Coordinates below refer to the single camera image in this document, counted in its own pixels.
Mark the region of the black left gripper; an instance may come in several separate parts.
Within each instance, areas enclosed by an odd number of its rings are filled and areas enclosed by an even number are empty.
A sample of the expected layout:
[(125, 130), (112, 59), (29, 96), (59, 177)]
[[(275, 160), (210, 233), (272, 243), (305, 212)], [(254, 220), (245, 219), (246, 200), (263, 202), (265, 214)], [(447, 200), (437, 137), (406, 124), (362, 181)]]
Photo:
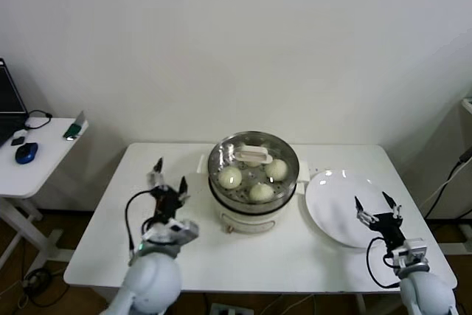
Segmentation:
[(147, 174), (147, 184), (152, 189), (152, 196), (156, 201), (153, 218), (155, 220), (170, 220), (176, 217), (176, 211), (183, 207), (190, 197), (188, 193), (188, 183), (183, 176), (180, 181), (178, 192), (172, 187), (164, 185), (162, 174), (163, 158), (160, 157), (157, 163)]

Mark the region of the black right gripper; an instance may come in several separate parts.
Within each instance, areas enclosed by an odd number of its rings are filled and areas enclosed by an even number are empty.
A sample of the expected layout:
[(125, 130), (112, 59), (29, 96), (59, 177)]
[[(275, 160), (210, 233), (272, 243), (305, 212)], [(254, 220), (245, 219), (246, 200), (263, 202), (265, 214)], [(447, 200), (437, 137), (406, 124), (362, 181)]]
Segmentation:
[(357, 219), (363, 225), (369, 225), (370, 230), (379, 232), (386, 244), (386, 250), (391, 252), (401, 247), (406, 240), (400, 229), (403, 223), (403, 217), (400, 214), (401, 205), (397, 204), (386, 192), (383, 191), (382, 195), (389, 205), (389, 212), (372, 215), (364, 210), (357, 197), (355, 197), (355, 207)]

